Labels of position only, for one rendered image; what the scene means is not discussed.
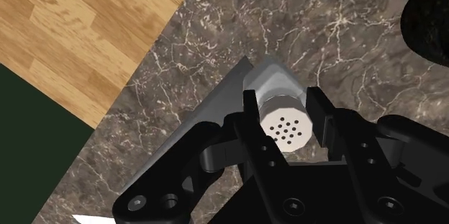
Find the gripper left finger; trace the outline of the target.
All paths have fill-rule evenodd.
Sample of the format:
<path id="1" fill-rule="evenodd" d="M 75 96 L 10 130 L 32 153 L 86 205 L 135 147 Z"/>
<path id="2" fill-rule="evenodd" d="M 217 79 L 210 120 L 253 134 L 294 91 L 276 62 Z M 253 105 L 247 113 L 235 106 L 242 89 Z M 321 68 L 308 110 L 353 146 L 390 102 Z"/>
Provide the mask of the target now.
<path id="1" fill-rule="evenodd" d="M 309 199 L 294 168 L 259 123 L 253 90 L 223 125 L 195 124 L 113 204 L 116 224 L 189 224 L 191 212 L 226 167 L 244 167 L 240 190 L 222 209 L 255 224 L 308 224 Z"/>

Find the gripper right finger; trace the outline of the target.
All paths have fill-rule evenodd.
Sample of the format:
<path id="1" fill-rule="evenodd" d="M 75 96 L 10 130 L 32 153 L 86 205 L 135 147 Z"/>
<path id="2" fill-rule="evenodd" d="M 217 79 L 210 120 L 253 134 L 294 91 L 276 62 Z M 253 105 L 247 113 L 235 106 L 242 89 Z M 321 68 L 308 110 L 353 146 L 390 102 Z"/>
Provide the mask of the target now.
<path id="1" fill-rule="evenodd" d="M 307 89 L 313 132 L 345 160 L 365 224 L 449 224 L 449 137 L 401 115 L 365 120 Z"/>

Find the grey salt shaker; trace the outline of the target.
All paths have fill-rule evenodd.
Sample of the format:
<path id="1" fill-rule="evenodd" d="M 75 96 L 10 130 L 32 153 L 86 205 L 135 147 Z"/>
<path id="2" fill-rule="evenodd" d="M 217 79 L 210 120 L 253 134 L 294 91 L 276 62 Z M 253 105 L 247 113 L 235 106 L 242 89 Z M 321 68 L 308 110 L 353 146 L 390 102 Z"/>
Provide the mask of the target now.
<path id="1" fill-rule="evenodd" d="M 264 59 L 243 81 L 245 90 L 256 95 L 260 126 L 279 150 L 291 153 L 312 137 L 312 121 L 305 109 L 307 89 L 284 64 Z"/>

